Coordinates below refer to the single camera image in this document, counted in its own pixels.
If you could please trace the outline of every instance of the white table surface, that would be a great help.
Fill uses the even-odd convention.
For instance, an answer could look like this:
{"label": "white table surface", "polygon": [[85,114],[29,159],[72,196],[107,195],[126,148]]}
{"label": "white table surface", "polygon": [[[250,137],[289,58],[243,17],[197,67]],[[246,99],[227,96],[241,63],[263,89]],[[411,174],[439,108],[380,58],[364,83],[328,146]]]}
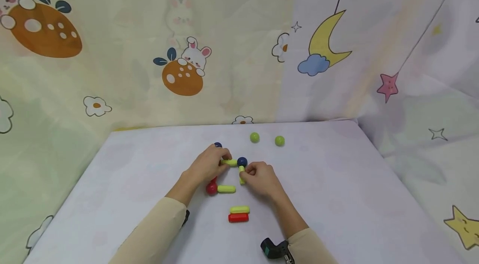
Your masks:
{"label": "white table surface", "polygon": [[[251,132],[261,141],[253,144]],[[283,135],[284,147],[274,138]],[[340,264],[462,263],[365,134],[351,121],[177,126],[113,132],[25,264],[104,264],[209,144],[233,158],[274,166],[291,200]],[[267,204],[240,186],[237,168],[218,178],[235,194],[200,188],[166,264],[269,263],[259,244],[284,240]],[[231,224],[230,207],[249,205]]]}

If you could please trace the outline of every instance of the blue ball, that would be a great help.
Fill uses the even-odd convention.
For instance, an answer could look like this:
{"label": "blue ball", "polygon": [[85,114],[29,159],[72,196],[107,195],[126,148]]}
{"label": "blue ball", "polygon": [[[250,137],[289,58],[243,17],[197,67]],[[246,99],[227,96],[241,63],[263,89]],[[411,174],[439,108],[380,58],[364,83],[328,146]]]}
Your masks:
{"label": "blue ball", "polygon": [[239,157],[237,160],[237,165],[238,166],[247,166],[248,165],[248,160],[246,160],[245,157]]}

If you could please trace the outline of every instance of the black device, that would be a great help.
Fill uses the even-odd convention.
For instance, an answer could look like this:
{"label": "black device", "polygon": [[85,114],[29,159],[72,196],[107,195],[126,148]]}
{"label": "black device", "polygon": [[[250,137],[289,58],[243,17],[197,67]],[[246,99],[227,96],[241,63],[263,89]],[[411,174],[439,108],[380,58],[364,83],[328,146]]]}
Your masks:
{"label": "black device", "polygon": [[284,258],[286,264],[294,264],[294,259],[288,249],[289,242],[286,240],[278,245],[274,245],[271,239],[266,238],[261,242],[261,249],[268,259]]}

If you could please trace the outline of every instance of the hand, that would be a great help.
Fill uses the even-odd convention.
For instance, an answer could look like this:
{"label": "hand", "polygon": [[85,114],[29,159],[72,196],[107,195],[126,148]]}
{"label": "hand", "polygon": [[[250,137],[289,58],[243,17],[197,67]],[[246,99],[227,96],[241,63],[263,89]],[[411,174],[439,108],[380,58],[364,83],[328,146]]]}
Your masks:
{"label": "hand", "polygon": [[199,182],[209,182],[229,169],[229,165],[221,164],[222,158],[230,160],[230,151],[227,148],[217,148],[212,144],[196,157],[187,172]]}
{"label": "hand", "polygon": [[239,176],[255,192],[271,200],[287,197],[271,165],[264,162],[252,162]]}

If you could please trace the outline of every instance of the yellow star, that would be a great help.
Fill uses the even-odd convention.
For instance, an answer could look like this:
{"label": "yellow star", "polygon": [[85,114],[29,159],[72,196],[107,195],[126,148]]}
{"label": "yellow star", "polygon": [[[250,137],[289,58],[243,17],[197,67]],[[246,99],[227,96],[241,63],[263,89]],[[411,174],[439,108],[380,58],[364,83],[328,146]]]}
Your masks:
{"label": "yellow star", "polygon": [[459,234],[465,249],[479,246],[479,220],[468,219],[455,205],[452,206],[452,212],[453,217],[444,220],[444,223]]}
{"label": "yellow star", "polygon": [[432,31],[432,35],[437,35],[441,33],[442,33],[441,24],[438,24],[436,27],[434,27],[434,30]]}

